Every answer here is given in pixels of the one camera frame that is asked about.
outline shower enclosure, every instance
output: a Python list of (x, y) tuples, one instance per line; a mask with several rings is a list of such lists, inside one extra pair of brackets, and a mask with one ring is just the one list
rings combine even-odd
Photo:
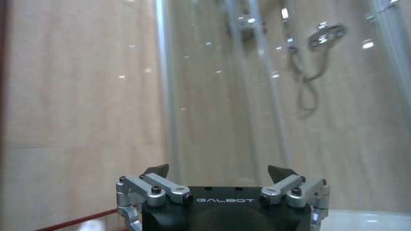
[(411, 10), (397, 0), (158, 0), (173, 180), (325, 176), (334, 209), (410, 213)]

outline red edge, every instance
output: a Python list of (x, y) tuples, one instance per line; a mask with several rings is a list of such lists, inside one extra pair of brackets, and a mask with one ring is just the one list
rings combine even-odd
[(53, 230), (63, 229), (63, 228), (66, 228), (66, 227), (69, 227), (69, 226), (78, 225), (78, 224), (81, 224), (81, 223), (83, 223), (83, 222), (86, 222), (86, 221), (89, 221), (89, 220), (98, 219), (98, 218), (105, 217), (105, 216), (107, 216), (107, 215), (110, 215), (110, 214), (114, 214), (114, 213), (117, 213), (117, 212), (118, 212), (118, 210), (117, 210), (117, 209), (113, 209), (113, 210), (101, 212), (101, 213), (98, 213), (98, 214), (95, 214), (95, 215), (91, 215), (91, 216), (89, 216), (89, 217), (83, 217), (83, 218), (79, 218), (79, 219), (77, 219), (77, 220), (71, 220), (71, 221), (69, 221), (69, 222), (65, 222), (65, 223), (62, 223), (62, 224), (58, 224), (58, 225), (54, 225), (54, 226), (50, 226), (50, 227), (46, 227), (46, 228), (42, 228), (42, 229), (35, 230), (35, 231), (53, 231)]

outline robotic hand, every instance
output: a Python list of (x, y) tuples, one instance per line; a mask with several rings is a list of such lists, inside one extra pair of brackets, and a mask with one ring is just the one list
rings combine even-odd
[(169, 165), (150, 167), (117, 183), (130, 231), (318, 231), (329, 216), (326, 180), (306, 180), (292, 169), (269, 166), (274, 185), (264, 188), (189, 187), (167, 173)]

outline chrome fixture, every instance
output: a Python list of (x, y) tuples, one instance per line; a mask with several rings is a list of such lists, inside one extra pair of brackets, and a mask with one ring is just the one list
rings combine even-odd
[(346, 35), (346, 27), (342, 24), (329, 26), (328, 23), (321, 23), (320, 31), (309, 37), (309, 47), (313, 51), (321, 46), (329, 46)]
[[(322, 22), (318, 26), (318, 31), (309, 37), (309, 48), (313, 52), (322, 52), (322, 61), (320, 71), (316, 75), (310, 76), (304, 67), (302, 56), (300, 54), (300, 48), (296, 45), (296, 40), (293, 37), (292, 31), (292, 12), (288, 7), (288, 0), (282, 0), (282, 18), (284, 18), (284, 27), (286, 31), (288, 46), (292, 54), (292, 64), (296, 67), (298, 82), (298, 108), (300, 108), (300, 117), (309, 118), (317, 111), (320, 106), (320, 93), (313, 84), (313, 81), (317, 80), (328, 71), (329, 68), (329, 50), (341, 40), (341, 38), (348, 33), (348, 28), (342, 24), (336, 24), (329, 26), (328, 22)], [(314, 106), (309, 107), (305, 104), (304, 90), (305, 88), (310, 91), (314, 100)]]
[[(233, 36), (230, 20), (229, 20), (229, 12), (227, 12), (227, 6), (225, 3), (225, 0), (217, 0), (217, 1), (221, 5), (221, 9), (223, 13), (226, 14), (226, 18), (227, 18), (227, 21), (226, 21), (227, 34)], [(238, 17), (238, 25), (239, 25), (241, 35), (242, 35), (242, 41), (247, 42), (250, 39), (255, 37), (254, 29), (257, 27), (257, 19), (250, 14), (250, 7), (249, 7), (249, 3), (246, 0), (239, 0), (239, 2), (237, 3), (235, 12), (238, 14), (237, 17)], [(268, 32), (266, 23), (262, 22), (262, 25), (264, 25), (264, 31)]]
[[(386, 6), (382, 6), (381, 8), (378, 8), (378, 9), (376, 10), (376, 12), (377, 12), (377, 13), (382, 13), (382, 12), (388, 11), (389, 9), (397, 7), (398, 4), (400, 4), (400, 0), (392, 0), (390, 3), (389, 3)], [(368, 14), (365, 15), (365, 18), (366, 18), (366, 20), (370, 21), (372, 23), (377, 21), (377, 15), (373, 14), (373, 13), (368, 13)]]

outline wall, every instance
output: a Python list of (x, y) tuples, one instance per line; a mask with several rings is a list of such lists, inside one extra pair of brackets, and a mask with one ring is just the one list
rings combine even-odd
[(2, 230), (115, 208), (115, 181), (167, 162), (155, 2), (14, 0)]
[[(410, 203), (400, 199), (411, 192), (408, 183), (411, 135), (378, 26), (364, 18), (369, 12), (366, 1), (292, 1), (293, 29), (312, 75), (318, 70), (320, 56), (309, 51), (308, 38), (317, 25), (328, 21), (344, 23), (349, 28), (332, 49), (329, 71), (316, 81), (321, 106), (306, 120), (297, 116), (298, 85), (285, 34), (280, 33), (284, 31), (280, 2), (261, 1), (261, 4), (266, 4), (264, 18), (272, 28), (268, 40), (281, 74), (293, 167), (308, 176), (326, 176), (333, 208), (411, 212)], [(364, 50), (366, 39), (373, 39), (376, 46)]]
[[(259, 1), (269, 52), (280, 71), (276, 80), (262, 65), (255, 39), (243, 43), (245, 57), (231, 50), (234, 40), (227, 34), (219, 2), (182, 1), (171, 9), (177, 25), (171, 30), (173, 73), (178, 76), (174, 91), (183, 181), (270, 184), (265, 178), (268, 164), (285, 166), (288, 162), (280, 149), (280, 125), (272, 101), (270, 85), (276, 83), (292, 166), (308, 177), (328, 178), (333, 188), (332, 208), (411, 212), (410, 205), (398, 199), (411, 192), (411, 185), (401, 184), (410, 175), (411, 134), (380, 27), (365, 20), (370, 12), (368, 2), (292, 1), (294, 35), (312, 75), (321, 57), (309, 51), (308, 37), (324, 21), (344, 23), (349, 28), (330, 51), (328, 73), (316, 81), (321, 106), (309, 119), (298, 116), (298, 84), (280, 1)], [(376, 46), (364, 50), (362, 42), (368, 39)], [(249, 98), (246, 104), (241, 101), (245, 98)], [(249, 110), (250, 124), (246, 124), (249, 121), (239, 112)], [(254, 140), (238, 131), (253, 134)], [(233, 147), (246, 151), (234, 151)]]

